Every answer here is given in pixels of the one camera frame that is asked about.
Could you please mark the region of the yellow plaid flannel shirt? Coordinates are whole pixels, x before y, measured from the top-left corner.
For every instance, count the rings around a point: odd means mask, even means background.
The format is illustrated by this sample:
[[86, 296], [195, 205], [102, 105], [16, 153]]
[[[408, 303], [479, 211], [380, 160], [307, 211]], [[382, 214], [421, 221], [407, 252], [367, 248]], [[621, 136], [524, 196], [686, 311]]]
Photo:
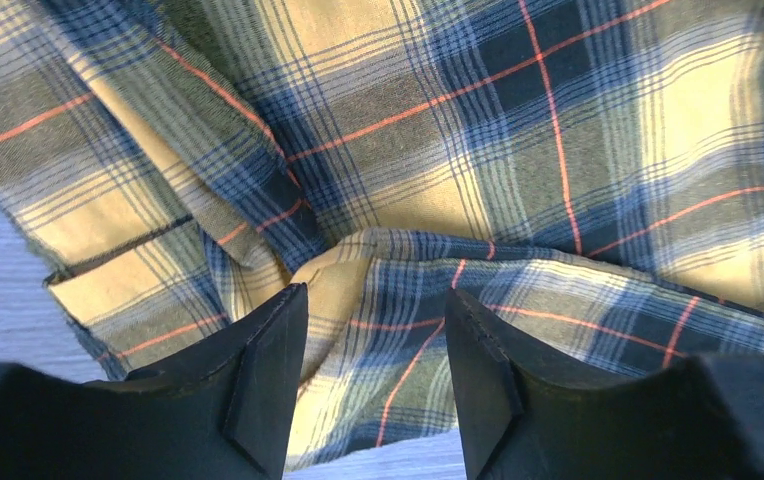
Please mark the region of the yellow plaid flannel shirt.
[[450, 288], [764, 354], [764, 1], [0, 1], [0, 208], [113, 379], [306, 284], [291, 470], [456, 425]]

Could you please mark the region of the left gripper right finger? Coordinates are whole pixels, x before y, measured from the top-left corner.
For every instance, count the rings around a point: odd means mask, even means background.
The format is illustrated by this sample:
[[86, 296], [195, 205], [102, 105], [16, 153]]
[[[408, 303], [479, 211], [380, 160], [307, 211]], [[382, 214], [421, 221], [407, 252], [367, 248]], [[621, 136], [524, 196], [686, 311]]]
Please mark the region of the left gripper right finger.
[[445, 320], [471, 479], [764, 479], [764, 356], [695, 355], [631, 378], [461, 290]]

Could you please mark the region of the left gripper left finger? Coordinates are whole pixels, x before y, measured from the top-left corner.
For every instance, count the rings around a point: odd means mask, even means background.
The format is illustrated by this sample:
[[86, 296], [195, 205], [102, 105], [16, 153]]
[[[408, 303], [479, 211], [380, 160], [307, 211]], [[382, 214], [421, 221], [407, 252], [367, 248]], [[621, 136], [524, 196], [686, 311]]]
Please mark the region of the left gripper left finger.
[[121, 381], [0, 363], [0, 479], [279, 479], [307, 326], [292, 284]]

